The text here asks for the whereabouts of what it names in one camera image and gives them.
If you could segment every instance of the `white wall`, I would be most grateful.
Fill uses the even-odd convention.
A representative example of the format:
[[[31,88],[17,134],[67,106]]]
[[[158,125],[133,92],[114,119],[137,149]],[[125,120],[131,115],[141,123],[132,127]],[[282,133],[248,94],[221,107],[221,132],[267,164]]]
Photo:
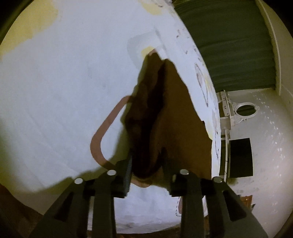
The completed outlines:
[[[257,0],[256,3],[272,38],[277,70],[277,91],[293,116],[293,38],[273,9],[262,0]]]
[[[293,125],[276,91],[229,92],[232,102],[252,102],[258,114],[232,127],[231,139],[250,138],[253,176],[238,178],[231,188],[241,196],[253,195],[253,214],[269,237],[280,230],[293,209]]]

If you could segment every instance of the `green curtain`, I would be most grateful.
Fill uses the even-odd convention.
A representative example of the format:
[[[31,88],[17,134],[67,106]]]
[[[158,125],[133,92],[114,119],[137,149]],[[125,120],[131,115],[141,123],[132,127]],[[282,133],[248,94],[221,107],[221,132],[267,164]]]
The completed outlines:
[[[254,0],[190,0],[175,10],[216,92],[275,87],[271,38]]]

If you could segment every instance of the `black screen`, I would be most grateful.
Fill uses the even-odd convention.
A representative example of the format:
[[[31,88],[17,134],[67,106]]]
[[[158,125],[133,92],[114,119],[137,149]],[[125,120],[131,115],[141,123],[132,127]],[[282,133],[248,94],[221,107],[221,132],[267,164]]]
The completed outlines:
[[[253,176],[252,151],[249,138],[230,140],[230,178]]]

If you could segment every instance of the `circular window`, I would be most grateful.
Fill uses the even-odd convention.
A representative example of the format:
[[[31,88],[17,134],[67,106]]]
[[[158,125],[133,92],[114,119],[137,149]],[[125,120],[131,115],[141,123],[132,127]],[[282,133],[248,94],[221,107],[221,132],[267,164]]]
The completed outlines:
[[[242,105],[236,109],[240,116],[251,116],[256,112],[254,105]]]

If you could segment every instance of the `yellow stain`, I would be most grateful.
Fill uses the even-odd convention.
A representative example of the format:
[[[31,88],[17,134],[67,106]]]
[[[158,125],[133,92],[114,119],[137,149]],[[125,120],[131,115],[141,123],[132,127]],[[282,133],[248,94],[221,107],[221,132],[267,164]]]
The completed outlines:
[[[34,0],[18,16],[0,45],[0,58],[20,43],[48,28],[57,18],[52,0]]]
[[[161,15],[162,9],[150,0],[139,0],[143,8],[152,15]]]
[[[204,74],[204,79],[205,79],[205,85],[207,87],[207,91],[209,92],[209,94],[212,94],[212,88],[211,88],[211,85],[210,85],[210,79],[209,79],[209,76]]]
[[[148,53],[150,53],[154,48],[152,46],[148,46],[141,51],[141,56],[144,59]]]
[[[214,127],[213,127],[213,125],[211,124],[210,121],[205,122],[205,129],[207,131],[207,134],[208,134],[209,138],[211,140],[213,140],[213,138],[214,138]]]

